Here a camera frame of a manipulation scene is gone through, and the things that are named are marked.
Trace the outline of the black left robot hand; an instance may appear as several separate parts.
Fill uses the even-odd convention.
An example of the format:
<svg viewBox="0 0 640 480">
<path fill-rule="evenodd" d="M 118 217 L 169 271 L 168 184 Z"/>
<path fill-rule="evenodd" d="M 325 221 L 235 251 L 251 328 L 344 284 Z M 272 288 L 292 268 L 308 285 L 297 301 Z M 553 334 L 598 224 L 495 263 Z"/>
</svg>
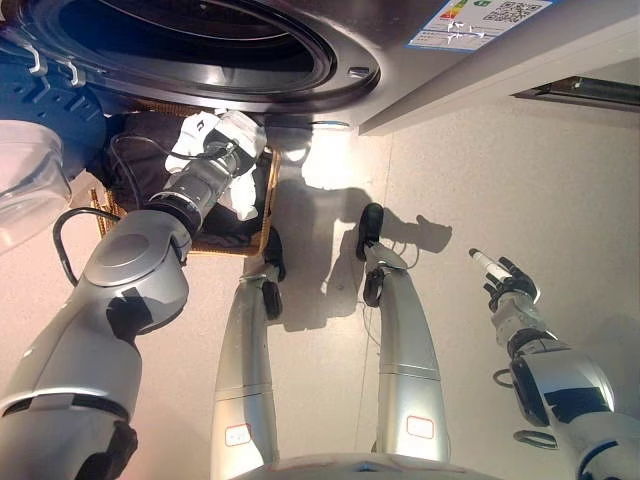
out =
<svg viewBox="0 0 640 480">
<path fill-rule="evenodd" d="M 212 118 L 201 118 L 196 123 L 194 152 L 196 155 L 212 156 L 218 151 L 223 154 L 238 148 L 238 141 L 222 131 L 222 121 L 213 122 Z"/>
</svg>

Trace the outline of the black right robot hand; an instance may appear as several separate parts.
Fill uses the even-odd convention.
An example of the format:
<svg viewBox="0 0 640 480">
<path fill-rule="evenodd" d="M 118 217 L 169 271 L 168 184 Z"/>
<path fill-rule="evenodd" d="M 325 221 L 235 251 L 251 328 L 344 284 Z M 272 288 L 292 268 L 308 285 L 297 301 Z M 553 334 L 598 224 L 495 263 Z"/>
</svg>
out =
<svg viewBox="0 0 640 480">
<path fill-rule="evenodd" d="M 485 272 L 483 289 L 489 294 L 488 306 L 492 313 L 498 310 L 499 300 L 507 293 L 524 294 L 533 303 L 538 301 L 540 290 L 533 279 L 509 258 L 493 259 L 477 248 L 471 248 L 468 253 Z"/>
</svg>

